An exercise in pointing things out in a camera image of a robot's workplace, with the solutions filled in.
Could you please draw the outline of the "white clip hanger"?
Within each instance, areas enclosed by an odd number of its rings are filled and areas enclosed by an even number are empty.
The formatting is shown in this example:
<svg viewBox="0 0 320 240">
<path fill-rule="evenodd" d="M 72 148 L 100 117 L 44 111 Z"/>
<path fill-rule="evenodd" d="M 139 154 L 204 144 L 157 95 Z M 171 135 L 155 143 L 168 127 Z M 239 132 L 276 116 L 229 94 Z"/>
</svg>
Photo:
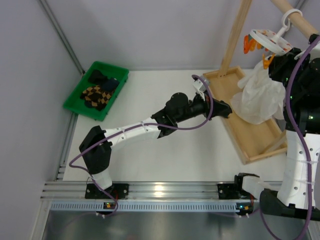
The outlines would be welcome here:
<svg viewBox="0 0 320 240">
<path fill-rule="evenodd" d="M 303 16 L 303 13 L 296 8 L 288 10 L 281 18 L 281 29 L 275 33 L 269 29 L 252 29 L 248 35 L 243 39 L 243 53 L 248 54 L 254 50 L 264 49 L 266 52 L 271 52 L 272 55 L 262 55 L 262 66 L 266 70 L 272 63 L 275 56 L 283 56 L 288 53 L 293 46 L 283 38 L 291 27 L 291 21 L 289 16 L 293 13 L 299 13 Z"/>
</svg>

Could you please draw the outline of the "dark navy sock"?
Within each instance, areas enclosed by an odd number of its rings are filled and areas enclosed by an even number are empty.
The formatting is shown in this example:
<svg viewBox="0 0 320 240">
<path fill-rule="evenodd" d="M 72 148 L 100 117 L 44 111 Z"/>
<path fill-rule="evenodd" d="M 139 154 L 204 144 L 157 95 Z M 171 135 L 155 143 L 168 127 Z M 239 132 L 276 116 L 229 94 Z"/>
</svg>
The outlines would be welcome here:
<svg viewBox="0 0 320 240">
<path fill-rule="evenodd" d="M 114 90 L 117 89 L 118 85 L 119 85 L 119 81 L 116 80 L 115 78 L 110 78 L 108 80 L 106 80 L 102 85 L 101 88 L 105 91 L 105 92 L 113 92 Z"/>
</svg>

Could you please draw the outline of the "brown argyle sock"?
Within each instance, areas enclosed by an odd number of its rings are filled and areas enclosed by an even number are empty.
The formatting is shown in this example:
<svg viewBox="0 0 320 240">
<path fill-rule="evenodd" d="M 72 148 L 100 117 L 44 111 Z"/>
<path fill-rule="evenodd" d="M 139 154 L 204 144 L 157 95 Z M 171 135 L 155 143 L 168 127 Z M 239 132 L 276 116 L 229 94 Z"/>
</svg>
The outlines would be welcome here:
<svg viewBox="0 0 320 240">
<path fill-rule="evenodd" d="M 84 100 L 84 105 L 87 108 L 98 108 L 100 103 L 99 99 L 102 96 L 101 87 L 99 85 L 90 86 L 85 89 L 81 95 L 80 99 Z"/>
<path fill-rule="evenodd" d="M 99 90 L 97 91 L 98 99 L 97 99 L 97 106 L 95 108 L 98 111 L 102 111 L 109 103 L 115 91 L 116 91 L 115 89 L 112 91 L 106 91 L 100 87 Z"/>
</svg>

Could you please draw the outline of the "black sock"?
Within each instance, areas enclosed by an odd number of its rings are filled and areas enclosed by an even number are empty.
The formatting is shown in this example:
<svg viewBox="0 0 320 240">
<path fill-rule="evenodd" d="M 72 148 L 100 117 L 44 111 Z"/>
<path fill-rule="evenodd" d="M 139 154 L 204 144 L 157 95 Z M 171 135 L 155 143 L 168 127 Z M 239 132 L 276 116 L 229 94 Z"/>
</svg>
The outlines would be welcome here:
<svg viewBox="0 0 320 240">
<path fill-rule="evenodd" d="M 88 82 L 95 85 L 102 85 L 108 80 L 108 77 L 103 75 L 102 72 L 97 69 L 94 69 L 88 77 Z"/>
</svg>

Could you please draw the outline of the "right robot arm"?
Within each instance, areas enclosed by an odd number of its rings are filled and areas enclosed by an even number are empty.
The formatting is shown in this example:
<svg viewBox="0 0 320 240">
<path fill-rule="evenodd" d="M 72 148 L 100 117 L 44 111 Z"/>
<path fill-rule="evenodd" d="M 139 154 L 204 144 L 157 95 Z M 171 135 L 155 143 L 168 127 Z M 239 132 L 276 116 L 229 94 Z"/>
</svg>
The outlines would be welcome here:
<svg viewBox="0 0 320 240">
<path fill-rule="evenodd" d="M 236 189 L 258 199 L 263 214 L 319 221 L 313 191 L 320 157 L 320 46 L 294 48 L 276 57 L 268 73 L 286 90 L 283 181 L 273 190 L 258 175 L 239 173 L 234 177 Z"/>
</svg>

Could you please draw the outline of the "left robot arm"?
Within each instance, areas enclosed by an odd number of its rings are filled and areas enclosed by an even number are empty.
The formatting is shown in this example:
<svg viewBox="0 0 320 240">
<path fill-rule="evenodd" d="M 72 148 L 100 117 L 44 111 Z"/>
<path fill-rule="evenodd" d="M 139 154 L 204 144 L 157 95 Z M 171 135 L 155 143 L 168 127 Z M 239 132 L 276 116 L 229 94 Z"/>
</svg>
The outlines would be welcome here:
<svg viewBox="0 0 320 240">
<path fill-rule="evenodd" d="M 178 129 L 178 124 L 203 115 L 211 120 L 214 117 L 227 119 L 232 108 L 224 101 L 197 93 L 192 100 L 181 92 L 175 93 L 163 109 L 140 123 L 114 129 L 93 127 L 79 146 L 83 160 L 92 181 L 99 191 L 110 193 L 113 181 L 109 165 L 112 152 L 127 144 L 138 141 L 160 139 Z"/>
</svg>

